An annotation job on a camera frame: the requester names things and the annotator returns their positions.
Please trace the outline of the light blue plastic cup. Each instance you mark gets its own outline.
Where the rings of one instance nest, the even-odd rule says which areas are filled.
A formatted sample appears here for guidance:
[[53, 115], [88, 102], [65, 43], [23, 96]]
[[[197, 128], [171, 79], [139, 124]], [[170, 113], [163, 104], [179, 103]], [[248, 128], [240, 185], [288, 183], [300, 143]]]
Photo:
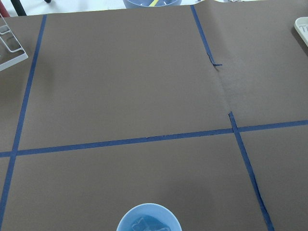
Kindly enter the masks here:
[[181, 231], [176, 216], [166, 207], [140, 204], [130, 209], [120, 220], [118, 231]]

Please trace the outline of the blue bowl with fork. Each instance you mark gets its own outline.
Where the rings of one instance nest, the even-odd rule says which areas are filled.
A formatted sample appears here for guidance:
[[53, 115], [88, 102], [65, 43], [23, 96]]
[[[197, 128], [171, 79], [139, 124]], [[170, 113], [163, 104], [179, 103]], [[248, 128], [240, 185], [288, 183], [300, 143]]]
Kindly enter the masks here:
[[177, 6], [181, 0], [123, 0], [127, 8]]

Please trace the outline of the cream bear tray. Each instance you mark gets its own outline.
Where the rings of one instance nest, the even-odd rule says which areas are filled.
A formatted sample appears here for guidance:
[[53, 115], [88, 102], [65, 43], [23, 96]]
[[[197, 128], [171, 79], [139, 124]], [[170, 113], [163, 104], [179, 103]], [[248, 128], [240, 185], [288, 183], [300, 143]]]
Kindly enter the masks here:
[[299, 17], [295, 20], [294, 28], [305, 43], [308, 46], [308, 17]]

